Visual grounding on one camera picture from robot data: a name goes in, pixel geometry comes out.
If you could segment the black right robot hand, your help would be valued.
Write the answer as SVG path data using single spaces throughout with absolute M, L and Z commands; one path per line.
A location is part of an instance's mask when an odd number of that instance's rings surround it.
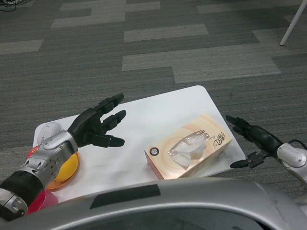
M 283 145 L 283 142 L 281 142 L 276 136 L 261 128 L 260 126 L 249 124 L 246 120 L 239 117 L 232 117 L 227 115 L 226 119 L 228 122 L 234 125 L 233 130 L 237 134 L 244 137 L 244 139 L 254 143 L 260 149 L 260 152 L 253 152 L 249 154 L 244 160 L 233 162 L 230 165 L 230 168 L 255 168 L 264 163 L 265 158 L 277 157 L 277 149 Z

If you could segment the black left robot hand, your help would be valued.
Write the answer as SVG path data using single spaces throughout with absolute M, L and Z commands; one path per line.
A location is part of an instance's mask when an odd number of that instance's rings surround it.
M 106 132 L 114 129 L 126 116 L 126 111 L 122 110 L 101 121 L 102 115 L 111 112 L 122 102 L 124 95 L 116 94 L 106 98 L 94 108 L 89 108 L 82 112 L 68 128 L 68 132 L 73 136 L 79 148 L 94 145 L 103 148 L 121 147 L 125 140 L 107 135 Z

